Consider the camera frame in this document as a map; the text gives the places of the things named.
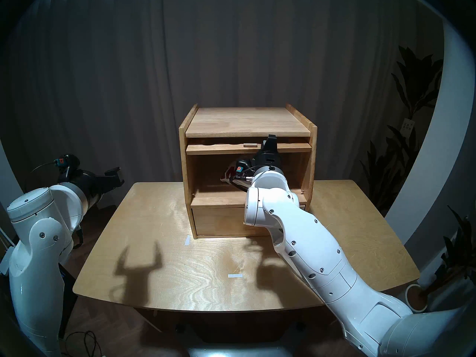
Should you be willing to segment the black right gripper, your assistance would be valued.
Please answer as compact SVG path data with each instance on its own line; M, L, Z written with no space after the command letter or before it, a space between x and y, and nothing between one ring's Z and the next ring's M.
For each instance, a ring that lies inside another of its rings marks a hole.
M273 168L279 173L283 173L281 156L277 148L277 136L269 134L260 151L252 158L252 171L257 172L260 168Z

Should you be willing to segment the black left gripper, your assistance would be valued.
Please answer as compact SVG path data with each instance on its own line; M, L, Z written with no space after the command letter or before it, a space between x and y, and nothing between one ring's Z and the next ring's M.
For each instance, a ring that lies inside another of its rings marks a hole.
M87 170L77 169L72 172L70 181L85 194L88 207L92 207L104 194L124 184L125 180L120 175L120 169L120 167L114 167L100 176Z

